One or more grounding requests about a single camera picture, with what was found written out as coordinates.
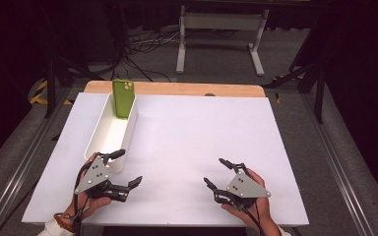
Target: green smartphone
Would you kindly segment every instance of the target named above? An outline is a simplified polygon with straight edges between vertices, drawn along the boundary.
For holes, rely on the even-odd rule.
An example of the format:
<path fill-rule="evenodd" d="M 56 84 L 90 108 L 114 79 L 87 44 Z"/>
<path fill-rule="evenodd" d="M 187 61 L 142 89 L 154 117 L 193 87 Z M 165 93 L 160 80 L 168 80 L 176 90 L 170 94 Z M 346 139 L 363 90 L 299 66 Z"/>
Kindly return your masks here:
<path fill-rule="evenodd" d="M 135 99 L 134 83 L 127 80 L 113 80 L 112 90 L 116 116 L 128 119 Z"/>

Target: white sleeve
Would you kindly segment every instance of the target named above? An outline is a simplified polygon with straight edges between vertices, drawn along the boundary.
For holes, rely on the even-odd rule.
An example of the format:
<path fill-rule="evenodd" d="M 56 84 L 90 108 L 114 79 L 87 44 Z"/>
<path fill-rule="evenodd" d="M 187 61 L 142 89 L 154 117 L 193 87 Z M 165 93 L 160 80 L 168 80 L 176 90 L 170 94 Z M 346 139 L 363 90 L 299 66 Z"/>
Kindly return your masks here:
<path fill-rule="evenodd" d="M 289 233 L 284 232 L 284 230 L 282 230 L 280 227 L 279 227 L 279 230 L 281 231 L 282 236 L 290 236 Z"/>
<path fill-rule="evenodd" d="M 45 223 L 45 228 L 38 236 L 73 236 L 69 230 L 62 229 L 55 218 Z"/>

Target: human hand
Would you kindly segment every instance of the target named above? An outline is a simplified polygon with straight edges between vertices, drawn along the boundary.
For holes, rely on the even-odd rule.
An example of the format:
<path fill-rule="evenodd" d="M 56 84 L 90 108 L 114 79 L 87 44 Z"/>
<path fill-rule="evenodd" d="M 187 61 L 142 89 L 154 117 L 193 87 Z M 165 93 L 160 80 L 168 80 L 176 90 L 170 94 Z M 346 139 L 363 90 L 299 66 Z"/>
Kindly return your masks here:
<path fill-rule="evenodd" d="M 96 158 L 96 154 L 93 154 L 85 164 L 90 163 L 95 158 Z M 85 174 L 86 174 L 86 171 L 82 173 L 81 180 L 83 179 Z M 86 192 L 82 192 L 78 195 L 77 208 L 84 210 L 81 215 L 81 219 L 84 220 L 85 218 L 91 216 L 98 208 L 109 205 L 110 203 L 111 203 L 111 199 L 108 197 L 92 199 L 91 197 L 88 196 Z M 60 220 L 62 220 L 65 224 L 72 226 L 73 220 L 70 217 L 73 215 L 75 215 L 74 200 L 70 202 L 69 206 L 62 213 Z"/>
<path fill-rule="evenodd" d="M 248 174 L 251 175 L 254 181 L 256 181 L 258 184 L 263 186 L 263 188 L 266 188 L 265 181 L 258 174 L 256 174 L 251 169 L 247 169 L 247 171 L 248 171 Z M 250 218 L 250 216 L 248 216 L 248 214 L 228 204 L 223 204 L 221 205 L 221 207 L 225 209 L 226 211 L 228 211 L 229 213 L 231 213 L 232 215 L 240 218 L 247 226 L 255 229 L 257 232 L 260 232 L 259 227 Z M 270 204 L 269 204 L 268 198 L 257 198 L 256 204 L 251 206 L 247 210 L 249 210 L 250 213 L 256 219 L 258 219 L 266 235 L 268 236 L 281 235 L 281 231 L 279 230 L 275 222 L 272 220 L 272 216 L 270 215 Z"/>

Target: phone case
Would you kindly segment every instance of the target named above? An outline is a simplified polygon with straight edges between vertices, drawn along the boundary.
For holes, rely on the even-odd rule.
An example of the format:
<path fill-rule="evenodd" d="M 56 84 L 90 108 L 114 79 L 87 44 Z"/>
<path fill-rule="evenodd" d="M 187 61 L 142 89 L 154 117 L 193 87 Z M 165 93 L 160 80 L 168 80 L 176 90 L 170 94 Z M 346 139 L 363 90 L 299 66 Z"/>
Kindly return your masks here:
<path fill-rule="evenodd" d="M 113 80 L 112 90 L 116 116 L 127 119 L 135 98 L 134 83 L 127 80 Z"/>

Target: white tabletop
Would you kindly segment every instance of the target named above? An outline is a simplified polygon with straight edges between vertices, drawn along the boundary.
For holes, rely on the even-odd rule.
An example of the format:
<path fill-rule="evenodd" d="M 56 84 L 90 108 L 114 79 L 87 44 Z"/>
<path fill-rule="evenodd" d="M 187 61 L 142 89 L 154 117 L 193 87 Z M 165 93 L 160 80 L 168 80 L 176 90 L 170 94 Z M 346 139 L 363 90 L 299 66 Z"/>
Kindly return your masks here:
<path fill-rule="evenodd" d="M 42 223 L 70 203 L 84 153 L 108 94 L 80 93 L 25 212 Z M 279 225 L 308 218 L 268 98 L 137 95 L 139 116 L 123 171 L 113 184 L 143 176 L 126 203 L 85 223 L 150 226 L 244 226 L 220 208 L 203 178 L 224 189 L 234 176 L 219 158 L 244 162 L 266 181 Z"/>

